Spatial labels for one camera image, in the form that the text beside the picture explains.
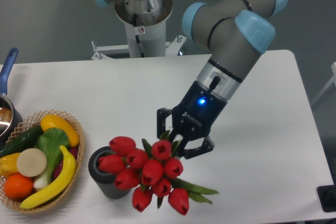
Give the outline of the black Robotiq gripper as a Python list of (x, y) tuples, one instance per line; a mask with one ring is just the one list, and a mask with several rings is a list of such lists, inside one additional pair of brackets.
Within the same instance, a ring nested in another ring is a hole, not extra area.
[[(179, 144), (179, 157), (185, 159), (211, 152), (214, 142), (208, 136), (212, 124), (226, 106), (227, 101), (215, 96), (210, 89), (194, 81), (181, 102), (173, 109), (160, 108), (156, 112), (156, 134), (158, 139), (174, 140), (183, 137)], [(196, 148), (186, 149), (188, 142), (203, 138)]]

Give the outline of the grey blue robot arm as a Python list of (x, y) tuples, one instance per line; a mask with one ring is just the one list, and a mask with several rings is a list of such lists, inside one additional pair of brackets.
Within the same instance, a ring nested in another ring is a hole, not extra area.
[[(167, 56), (165, 22), (172, 0), (95, 0), (100, 6), (114, 3), (127, 33), (132, 58)], [(223, 0), (215, 5), (194, 3), (185, 11), (182, 29), (187, 38), (211, 51), (211, 57), (182, 101), (172, 109), (157, 111), (157, 135), (182, 140), (177, 157), (193, 158), (214, 148), (211, 126), (265, 53), (276, 31), (268, 18), (286, 7), (288, 0)]]

